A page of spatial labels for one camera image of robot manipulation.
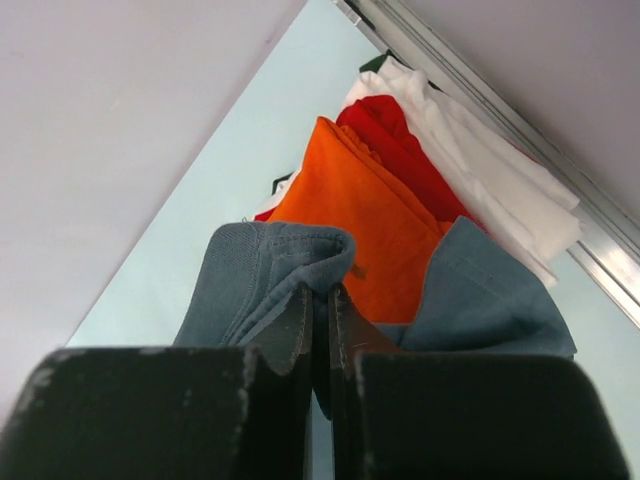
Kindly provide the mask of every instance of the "orange shirt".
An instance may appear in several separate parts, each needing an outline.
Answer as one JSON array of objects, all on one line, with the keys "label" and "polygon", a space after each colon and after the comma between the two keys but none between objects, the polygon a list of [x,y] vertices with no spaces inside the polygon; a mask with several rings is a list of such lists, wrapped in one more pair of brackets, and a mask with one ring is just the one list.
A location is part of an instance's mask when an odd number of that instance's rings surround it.
[{"label": "orange shirt", "polygon": [[318,118],[302,171],[270,222],[330,225],[356,240],[344,284],[373,323],[411,323],[431,254],[451,226],[438,222],[349,127]]}]

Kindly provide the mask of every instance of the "folded clothing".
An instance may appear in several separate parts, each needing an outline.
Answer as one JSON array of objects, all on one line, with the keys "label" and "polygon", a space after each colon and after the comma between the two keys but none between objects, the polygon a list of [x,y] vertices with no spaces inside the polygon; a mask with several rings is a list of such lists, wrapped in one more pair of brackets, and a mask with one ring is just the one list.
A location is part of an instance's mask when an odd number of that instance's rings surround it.
[{"label": "folded clothing", "polygon": [[404,113],[392,96],[357,100],[342,111],[336,124],[350,127],[436,219],[454,222],[460,215],[471,216],[409,132]]},{"label": "folded clothing", "polygon": [[[314,305],[321,303],[350,271],[355,249],[349,233],[330,227],[262,222],[220,227],[205,252],[174,345],[247,343],[284,310],[299,282],[319,294]],[[393,293],[402,299],[403,291]],[[314,322],[326,322],[321,318],[326,308],[320,307],[314,308]],[[376,326],[406,350],[562,357],[576,352],[542,283],[464,217],[433,253],[412,325]]]},{"label": "folded clothing", "polygon": [[328,293],[347,274],[354,255],[353,237],[336,228],[223,225],[204,254],[174,345],[237,345],[258,322],[267,324],[284,310],[298,283]]},{"label": "folded clothing", "polygon": [[437,221],[353,131],[325,118],[269,221],[348,231],[357,249],[344,284],[354,304],[371,322],[405,324],[418,311],[431,253],[451,226]]},{"label": "folded clothing", "polygon": [[[360,73],[364,73],[364,72],[378,73],[378,70],[380,70],[382,68],[382,65],[384,65],[384,62],[387,59],[387,57],[393,57],[398,63],[402,64],[402,62],[393,54],[393,52],[391,50],[387,49],[387,51],[384,52],[383,54],[372,58],[367,63],[362,65],[358,69],[358,71]],[[432,88],[435,88],[436,90],[439,90],[439,91],[442,92],[442,89],[440,87],[438,87],[435,83],[433,83],[431,80],[429,80],[429,85],[431,85]]]},{"label": "folded clothing", "polygon": [[267,220],[269,220],[269,218],[271,218],[273,211],[278,205],[280,205],[282,199],[287,195],[291,184],[296,179],[299,173],[300,168],[297,168],[291,175],[289,175],[289,178],[287,180],[278,184],[278,188],[276,189],[275,193],[267,198],[267,200],[265,200],[262,205],[260,205],[260,207],[258,207],[257,213],[253,216],[254,220],[258,222],[266,222]]},{"label": "folded clothing", "polygon": [[474,218],[546,285],[555,283],[548,262],[580,236],[571,214],[578,199],[545,168],[483,125],[423,72],[388,57],[378,74],[366,72],[345,106],[392,95],[409,130]]}]

